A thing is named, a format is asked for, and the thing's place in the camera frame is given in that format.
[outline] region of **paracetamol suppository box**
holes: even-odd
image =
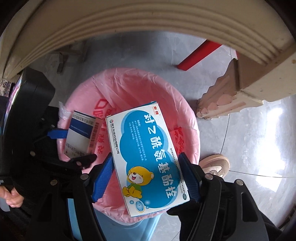
[[[74,111],[64,153],[70,158],[94,153],[102,124],[103,120],[100,118]]]
[[[130,216],[189,201],[176,151],[156,102],[109,116],[106,122]]]

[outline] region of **beige shoe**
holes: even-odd
[[[225,177],[230,168],[229,160],[221,154],[208,156],[201,160],[198,165],[204,173],[210,173],[219,177]]]

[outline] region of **pink trash bag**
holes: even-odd
[[[159,103],[177,154],[185,152],[192,163],[198,164],[200,137],[194,112],[171,84],[143,70],[108,69],[80,84],[65,104],[66,110],[60,111],[58,127],[69,128],[71,115],[65,115],[67,111],[77,110],[105,119],[108,115],[151,101]],[[104,123],[98,134],[95,151],[98,158],[90,168],[83,171],[84,173],[89,173],[94,165],[102,163],[111,151],[106,128],[106,123]],[[60,160],[69,161],[64,154],[65,139],[59,139],[57,146]],[[135,223],[164,212],[138,217],[129,216],[116,172],[113,172],[103,197],[94,204],[94,208],[124,223]]]

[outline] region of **cartoon bear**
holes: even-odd
[[[142,198],[141,186],[145,186],[150,183],[154,178],[153,172],[150,172],[145,167],[133,167],[129,170],[127,180],[131,183],[128,187],[122,188],[124,196]]]

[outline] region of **tile floor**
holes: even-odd
[[[84,63],[69,58],[61,75],[58,56],[48,54],[33,64],[56,88],[51,105],[65,102],[76,86],[108,68],[139,68],[160,75],[175,86],[193,109],[196,100],[222,76],[234,51],[222,46],[188,71],[181,62],[204,39],[170,32],[133,32],[89,39]],[[230,159],[225,177],[244,180],[259,209],[280,225],[296,201],[296,96],[219,119],[198,119],[201,158],[222,153]],[[180,221],[163,214],[152,241],[178,240]]]

